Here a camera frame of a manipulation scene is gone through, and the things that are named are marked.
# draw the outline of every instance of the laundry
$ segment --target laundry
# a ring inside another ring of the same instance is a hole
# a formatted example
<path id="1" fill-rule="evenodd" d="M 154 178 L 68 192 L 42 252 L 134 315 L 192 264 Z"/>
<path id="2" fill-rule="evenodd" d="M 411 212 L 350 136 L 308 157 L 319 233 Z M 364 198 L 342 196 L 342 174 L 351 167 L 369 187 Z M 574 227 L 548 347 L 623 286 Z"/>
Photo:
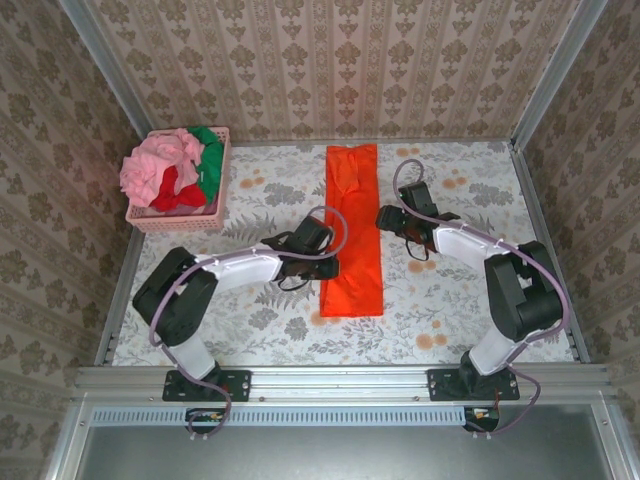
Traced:
<path id="1" fill-rule="evenodd" d="M 349 235 L 337 255 L 340 275 L 320 286 L 323 317 L 383 313 L 377 160 L 376 145 L 327 148 L 327 205 L 342 213 Z M 326 223 L 336 232 L 335 242 L 340 242 L 341 222 L 327 213 Z"/>
<path id="2" fill-rule="evenodd" d="M 159 212 L 166 212 L 176 208 L 178 205 L 187 205 L 190 207 L 201 207 L 206 203 L 204 193 L 197 184 L 192 183 L 183 187 L 178 193 L 175 193 L 175 186 L 178 180 L 178 169 L 169 167 L 164 171 L 162 184 L 160 185 L 160 193 L 150 204 Z"/>
<path id="3" fill-rule="evenodd" d="M 198 181 L 200 175 L 196 168 L 201 163 L 204 149 L 205 146 L 184 128 L 170 135 L 146 138 L 123 161 L 120 171 L 122 191 L 132 205 L 148 207 L 160 193 L 165 171 L 175 167 L 177 177 L 173 193 L 178 194 Z"/>
<path id="4" fill-rule="evenodd" d="M 220 189 L 224 147 L 218 136 L 207 127 L 189 127 L 187 130 L 204 145 L 202 162 L 196 167 L 198 186 L 207 197 L 207 203 L 212 203 Z"/>

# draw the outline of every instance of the pink cloth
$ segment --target pink cloth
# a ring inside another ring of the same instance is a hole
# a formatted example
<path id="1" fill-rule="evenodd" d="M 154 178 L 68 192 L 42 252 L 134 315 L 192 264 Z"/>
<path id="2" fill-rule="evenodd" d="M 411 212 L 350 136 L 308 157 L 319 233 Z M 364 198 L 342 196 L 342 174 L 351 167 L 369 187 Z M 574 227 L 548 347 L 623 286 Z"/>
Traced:
<path id="1" fill-rule="evenodd" d="M 185 128 L 167 135 L 147 137 L 139 147 L 125 157 L 120 170 L 120 186 L 136 207 L 148 207 L 160 192 L 164 171 L 175 166 L 178 179 L 175 193 L 198 180 L 196 165 L 204 145 Z"/>

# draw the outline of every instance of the green cloth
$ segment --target green cloth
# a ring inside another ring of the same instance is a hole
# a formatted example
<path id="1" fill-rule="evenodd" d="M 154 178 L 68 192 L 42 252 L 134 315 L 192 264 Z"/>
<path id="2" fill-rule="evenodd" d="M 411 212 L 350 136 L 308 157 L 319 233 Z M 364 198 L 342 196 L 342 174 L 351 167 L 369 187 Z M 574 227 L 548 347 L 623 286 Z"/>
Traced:
<path id="1" fill-rule="evenodd" d="M 204 193 L 207 203 L 211 203 L 220 190 L 224 146 L 218 136 L 207 127 L 187 127 L 187 131 L 204 145 L 196 172 L 199 174 L 198 186 Z"/>

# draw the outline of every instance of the gray panel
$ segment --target gray panel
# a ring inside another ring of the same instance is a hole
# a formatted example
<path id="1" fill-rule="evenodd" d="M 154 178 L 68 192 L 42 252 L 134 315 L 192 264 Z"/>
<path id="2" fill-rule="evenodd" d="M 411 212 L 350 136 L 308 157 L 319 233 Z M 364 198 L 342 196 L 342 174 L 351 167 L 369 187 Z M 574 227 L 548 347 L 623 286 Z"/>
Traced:
<path id="1" fill-rule="evenodd" d="M 540 406 L 491 440 L 461 427 L 93 428 L 82 479 L 608 479 L 591 408 Z"/>

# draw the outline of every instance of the red towel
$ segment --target red towel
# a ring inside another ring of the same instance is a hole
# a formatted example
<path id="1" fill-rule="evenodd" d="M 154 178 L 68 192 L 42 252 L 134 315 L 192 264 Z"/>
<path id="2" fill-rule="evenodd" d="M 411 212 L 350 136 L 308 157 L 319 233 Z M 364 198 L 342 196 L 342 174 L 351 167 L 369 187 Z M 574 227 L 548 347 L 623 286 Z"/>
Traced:
<path id="1" fill-rule="evenodd" d="M 188 205 L 190 207 L 201 207 L 207 201 L 204 193 L 197 184 L 187 185 L 176 195 L 175 185 L 178 179 L 178 169 L 169 167 L 164 171 L 162 184 L 158 196 L 151 202 L 150 206 L 159 212 L 173 210 L 178 205 Z"/>
<path id="2" fill-rule="evenodd" d="M 323 317 L 380 316 L 383 312 L 376 145 L 327 148 L 327 205 L 344 215 L 347 244 L 338 253 L 340 275 L 320 286 Z M 342 223 L 327 212 L 338 245 Z"/>

